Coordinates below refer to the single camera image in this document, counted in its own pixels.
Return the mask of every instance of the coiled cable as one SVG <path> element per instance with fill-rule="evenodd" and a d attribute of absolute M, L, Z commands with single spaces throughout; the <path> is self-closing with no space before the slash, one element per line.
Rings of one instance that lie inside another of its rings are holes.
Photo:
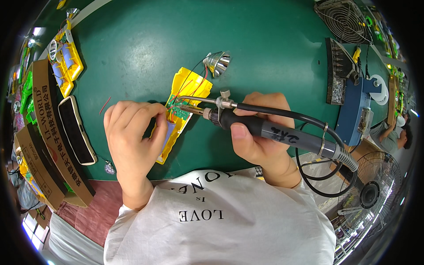
<path fill-rule="evenodd" d="M 255 106 L 255 105 L 250 105 L 250 104 L 246 104 L 246 103 L 238 103 L 237 108 L 238 109 L 244 109 L 244 110 L 247 110 L 247 111 L 253 111 L 253 112 L 262 112 L 262 113 L 267 113 L 267 114 L 274 114 L 274 115 L 278 115 L 278 116 L 284 116 L 284 117 L 289 117 L 289 118 L 293 118 L 293 119 L 296 119 L 296 120 L 304 121 L 305 124 L 303 124 L 301 126 L 300 130 L 302 130 L 304 128 L 304 126 L 307 125 L 307 124 L 315 125 L 315 126 L 321 128 L 321 129 L 324 129 L 326 127 L 325 123 L 318 120 L 318 119 L 315 119 L 313 117 L 310 117 L 310 116 L 307 116 L 307 115 L 304 115 L 304 114 L 301 114 L 301 113 L 292 112 L 292 111 L 288 111 L 288 110 L 284 110 L 284 109 Z M 348 192 L 353 187 L 353 185 L 355 184 L 357 176 L 358 176 L 358 172 L 357 172 L 358 162 L 356 162 L 348 152 L 343 152 L 345 149 L 344 149 L 342 139 L 340 138 L 340 136 L 338 136 L 338 134 L 332 128 L 328 127 L 326 132 L 329 135 L 331 135 L 336 140 L 337 144 L 340 146 L 340 150 L 341 150 L 340 155 L 337 157 L 337 159 L 331 159 L 331 160 L 319 161 L 319 162 L 313 162 L 313 163 L 318 164 L 318 163 L 325 163 L 325 162 L 335 162 L 336 160 L 339 160 L 341 163 L 337 163 L 336 168 L 330 174 L 328 174 L 324 177 L 318 177 L 318 178 L 305 174 L 302 170 L 302 167 L 305 166 L 305 165 L 300 165 L 299 153 L 298 153 L 297 148 L 295 149 L 296 160 L 297 160 L 297 164 L 299 165 L 299 172 L 300 172 L 300 175 L 303 178 L 303 181 L 309 186 L 309 188 L 311 188 L 311 190 L 313 192 L 315 192 L 315 193 L 317 193 L 317 194 L 319 194 L 323 197 L 335 198 L 335 197 L 341 196 L 341 195 L 345 194 L 346 192 Z M 346 166 L 349 167 L 349 169 L 353 172 L 353 177 L 350 181 L 349 186 L 347 188 L 345 188 L 343 191 L 340 191 L 340 192 L 334 193 L 334 194 L 324 193 L 324 192 L 317 190 L 309 182 L 308 179 L 317 180 L 317 181 L 329 179 L 330 177 L 334 176 L 335 173 L 337 173 L 340 170 L 343 163 L 346 163 Z"/>

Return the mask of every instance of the person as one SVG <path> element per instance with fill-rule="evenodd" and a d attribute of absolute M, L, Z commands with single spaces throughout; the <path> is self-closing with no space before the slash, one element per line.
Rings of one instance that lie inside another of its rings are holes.
<path fill-rule="evenodd" d="M 394 154 L 402 147 L 409 149 L 412 145 L 412 131 L 408 124 L 405 124 L 398 137 L 394 131 L 396 123 L 388 125 L 382 121 L 379 125 L 370 130 L 370 136 L 374 143 L 384 152 Z"/>
<path fill-rule="evenodd" d="M 243 102 L 290 109 L 281 93 L 255 92 Z M 288 117 L 234 112 L 294 128 Z M 120 101 L 105 113 L 106 138 L 123 191 L 123 205 L 104 246 L 105 264 L 333 263 L 333 226 L 305 190 L 289 146 L 253 137 L 241 123 L 231 125 L 234 152 L 262 166 L 265 181 L 196 170 L 153 187 L 146 175 L 162 151 L 165 113 L 159 103 L 133 101 Z M 153 117 L 156 130 L 142 139 Z"/>
<path fill-rule="evenodd" d="M 406 113 L 403 114 L 403 116 L 397 117 L 396 126 L 403 128 L 403 126 L 405 126 L 405 124 L 409 124 L 409 122 L 411 122 L 411 119 L 409 117 L 408 111 L 406 111 Z"/>

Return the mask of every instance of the window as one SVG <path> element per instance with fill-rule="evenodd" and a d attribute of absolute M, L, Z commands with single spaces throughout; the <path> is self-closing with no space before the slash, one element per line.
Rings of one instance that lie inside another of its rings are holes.
<path fill-rule="evenodd" d="M 44 229 L 39 226 L 37 221 L 35 221 L 35 219 L 32 218 L 28 213 L 22 221 L 22 227 L 27 233 L 34 247 L 37 250 L 41 250 L 44 246 L 50 228 L 47 226 L 46 229 Z"/>

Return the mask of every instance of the white t-shirt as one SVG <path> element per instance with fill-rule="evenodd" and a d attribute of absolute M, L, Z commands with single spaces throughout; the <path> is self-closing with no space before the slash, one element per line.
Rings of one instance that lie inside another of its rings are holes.
<path fill-rule="evenodd" d="M 333 264 L 336 236 L 303 181 L 293 189 L 198 170 L 123 205 L 105 264 Z"/>

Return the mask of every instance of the electric fan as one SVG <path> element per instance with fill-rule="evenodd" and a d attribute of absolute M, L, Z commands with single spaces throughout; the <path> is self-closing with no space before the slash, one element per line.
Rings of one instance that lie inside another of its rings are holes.
<path fill-rule="evenodd" d="M 319 1 L 314 10 L 339 42 L 372 44 L 367 21 L 352 0 Z"/>
<path fill-rule="evenodd" d="M 344 232 L 366 238 L 390 220 L 402 184 L 399 165 L 385 152 L 372 152 L 358 161 L 355 185 L 339 197 L 338 217 Z M 348 186 L 346 181 L 342 190 Z"/>

